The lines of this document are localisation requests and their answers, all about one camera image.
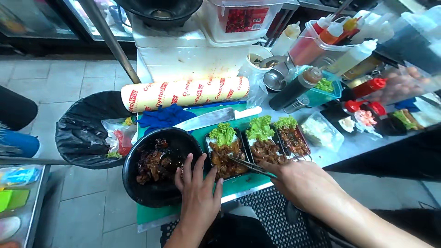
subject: blue plastic container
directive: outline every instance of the blue plastic container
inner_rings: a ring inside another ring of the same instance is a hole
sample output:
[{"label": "blue plastic container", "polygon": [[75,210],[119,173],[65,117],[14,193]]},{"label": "blue plastic container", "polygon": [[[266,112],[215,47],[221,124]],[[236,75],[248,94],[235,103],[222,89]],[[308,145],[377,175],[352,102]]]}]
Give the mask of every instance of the blue plastic container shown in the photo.
[{"label": "blue plastic container", "polygon": [[341,97],[341,91],[343,90],[341,87],[341,80],[337,79],[334,74],[327,71],[323,71],[323,77],[327,80],[332,80],[334,91],[332,93],[328,93],[316,88],[308,90],[305,95],[309,98],[309,107],[317,107]]},{"label": "blue plastic container", "polygon": [[0,128],[0,144],[11,146],[11,157],[33,157],[40,148],[40,142],[34,136]]}]

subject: hand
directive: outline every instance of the hand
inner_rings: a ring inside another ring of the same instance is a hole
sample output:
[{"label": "hand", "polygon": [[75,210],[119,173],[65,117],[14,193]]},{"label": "hand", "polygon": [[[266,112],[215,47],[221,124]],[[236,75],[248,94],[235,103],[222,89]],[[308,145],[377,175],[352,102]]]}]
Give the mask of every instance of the hand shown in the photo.
[{"label": "hand", "polygon": [[267,162],[261,166],[277,176],[271,179],[274,186],[296,207],[317,218],[332,210],[342,210],[351,197],[322,168],[313,162],[300,160],[285,165]]},{"label": "hand", "polygon": [[199,157],[193,169],[191,178],[191,161],[193,154],[189,154],[183,166],[183,179],[181,168],[176,170],[175,184],[182,193],[181,218],[178,226],[185,230],[186,235],[202,240],[205,232],[217,216],[221,208],[222,184],[224,179],[219,179],[213,194],[214,179],[217,167],[213,167],[203,180],[203,166],[207,154]]}]

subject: green cutting board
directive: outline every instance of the green cutting board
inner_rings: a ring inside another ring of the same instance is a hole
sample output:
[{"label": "green cutting board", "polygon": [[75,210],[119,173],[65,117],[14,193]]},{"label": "green cutting board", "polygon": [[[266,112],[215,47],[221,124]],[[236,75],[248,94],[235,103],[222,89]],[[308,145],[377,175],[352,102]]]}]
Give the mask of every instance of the green cutting board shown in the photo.
[{"label": "green cutting board", "polygon": [[[218,107],[209,107],[209,108],[199,108],[199,109],[190,109],[188,111],[191,111],[195,113],[196,115],[202,115],[214,110],[223,109],[226,107],[232,107],[234,110],[242,111],[247,109],[246,104],[235,104],[235,105],[227,105],[227,106],[218,106]],[[251,119],[257,117],[257,115],[246,117],[239,120],[232,120],[229,121],[232,127],[239,128],[239,130],[244,131],[246,128],[249,127],[249,122]],[[213,128],[215,128],[217,125],[209,126],[206,128],[201,128],[198,130],[194,130],[191,134],[196,138],[196,140],[199,142],[199,144],[202,147],[202,150],[204,152],[208,152],[205,150],[204,145],[204,137],[207,133],[209,133]],[[144,131],[147,128],[139,128],[138,129],[138,139],[144,136]],[[239,192],[243,192],[246,190],[249,190],[251,188],[260,186],[262,184],[269,183],[269,177],[256,174],[256,173],[249,173],[242,177],[237,177],[231,180],[228,180],[224,182],[224,191],[223,196],[226,195],[233,195]],[[147,222],[155,221],[160,218],[172,215],[172,214],[178,214],[180,212],[181,205],[175,205],[175,206],[167,206],[167,207],[161,207],[161,208],[151,208],[151,207],[145,207],[138,204],[138,214],[137,214],[137,222],[138,224],[144,224]]]}]

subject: food label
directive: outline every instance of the food label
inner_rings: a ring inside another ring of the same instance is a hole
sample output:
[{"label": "food label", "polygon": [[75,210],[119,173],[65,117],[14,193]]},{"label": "food label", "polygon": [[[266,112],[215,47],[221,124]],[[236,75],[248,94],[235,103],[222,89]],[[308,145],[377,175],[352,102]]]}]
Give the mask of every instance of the food label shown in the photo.
[{"label": "food label", "polygon": [[121,89],[124,106],[130,112],[240,99],[248,95],[250,83],[244,77],[211,78],[177,82],[129,84]]},{"label": "food label", "polygon": [[268,10],[269,8],[230,8],[225,32],[238,33],[260,30]]}]

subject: blue towel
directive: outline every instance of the blue towel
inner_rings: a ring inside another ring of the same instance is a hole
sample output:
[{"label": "blue towel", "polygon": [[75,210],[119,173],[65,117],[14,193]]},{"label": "blue towel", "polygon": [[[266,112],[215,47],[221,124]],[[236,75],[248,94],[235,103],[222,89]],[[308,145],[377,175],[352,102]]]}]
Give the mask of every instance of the blue towel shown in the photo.
[{"label": "blue towel", "polygon": [[409,98],[406,100],[399,101],[395,104],[396,109],[408,109],[409,112],[419,112],[420,109],[414,104],[416,98]]},{"label": "blue towel", "polygon": [[144,111],[141,119],[136,122],[138,122],[142,128],[149,127],[144,132],[144,135],[147,135],[156,129],[173,127],[193,117],[196,117],[195,113],[185,111],[181,106],[174,103],[167,108],[162,108],[162,105],[160,105],[157,111]]}]

